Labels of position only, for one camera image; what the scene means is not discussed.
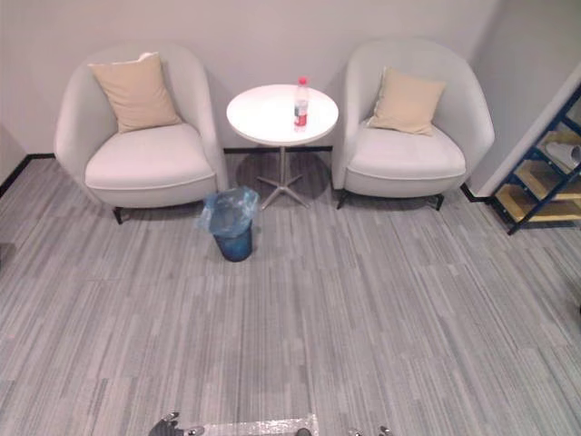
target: white armchair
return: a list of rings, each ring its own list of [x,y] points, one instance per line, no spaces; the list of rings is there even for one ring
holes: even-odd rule
[[[432,136],[366,126],[378,98],[384,66],[446,82]],[[345,79],[343,138],[333,146],[333,187],[379,197],[436,195],[459,187],[494,141],[487,103],[468,63],[418,38],[368,42],[350,57]]]
[[[144,52],[160,53],[183,124],[118,134],[113,109],[88,64],[135,60]],[[178,45],[119,45],[85,59],[64,93],[54,154],[93,201],[113,206],[118,223],[122,208],[191,203],[228,188],[206,73]]]

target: black baseboard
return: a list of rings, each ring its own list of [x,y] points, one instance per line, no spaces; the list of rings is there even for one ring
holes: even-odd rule
[[[4,180],[4,182],[0,185],[0,197],[2,197],[8,188],[15,182],[16,178],[20,173],[26,168],[26,166],[32,161],[33,159],[54,159],[53,153],[46,153],[46,154],[27,154],[25,158],[21,161],[21,163],[16,166],[15,170],[10,173],[10,175]]]
[[[297,145],[286,147],[288,153],[292,152],[330,152],[331,145]],[[278,153],[279,147],[249,147],[249,148],[224,148],[224,154],[258,154],[258,153]]]
[[[471,203],[489,203],[490,202],[491,197],[475,197],[474,194],[468,189],[468,187],[466,186],[465,183],[463,183],[462,186],[460,186],[460,189],[462,190],[464,195],[466,195],[466,198],[468,198],[468,200]]]

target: white round table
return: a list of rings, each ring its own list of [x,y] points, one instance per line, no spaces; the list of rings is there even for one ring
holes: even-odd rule
[[[309,110],[307,125],[294,125],[294,84],[270,84],[252,88],[237,95],[228,104],[226,115],[232,129],[241,137],[255,143],[279,147],[280,180],[258,177],[262,182],[275,187],[264,201],[264,210],[278,195],[286,193],[297,202],[309,207],[289,187],[301,176],[286,178],[286,148],[316,141],[328,134],[339,117],[335,102],[316,89],[309,88]]]

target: paper roll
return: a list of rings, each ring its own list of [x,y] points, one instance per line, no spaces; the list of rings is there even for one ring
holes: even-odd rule
[[[570,169],[581,163],[581,146],[579,145],[549,143],[547,144],[547,153]]]

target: table base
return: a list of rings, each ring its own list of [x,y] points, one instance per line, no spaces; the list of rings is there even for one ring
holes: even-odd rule
[[[302,204],[305,207],[309,207],[308,204],[306,204],[304,201],[302,201],[302,199],[299,197],[299,195],[297,193],[295,193],[290,187],[289,185],[291,185],[292,183],[295,183],[297,180],[299,180],[302,177],[302,174],[299,175],[295,175],[294,177],[292,177],[290,180],[286,180],[286,147],[280,147],[280,153],[279,153],[279,165],[280,165],[280,178],[278,182],[275,182],[271,179],[267,179],[266,177],[260,177],[258,176],[257,179],[260,180],[261,182],[265,182],[268,183],[272,186],[275,187],[274,191],[272,191],[272,193],[267,197],[266,200],[264,200],[264,202],[261,205],[261,210],[264,210],[268,207],[269,204],[272,203],[272,201],[278,197],[279,195],[281,195],[282,193],[286,193],[289,197],[291,197],[292,199],[294,199],[295,201],[299,202],[300,204]]]

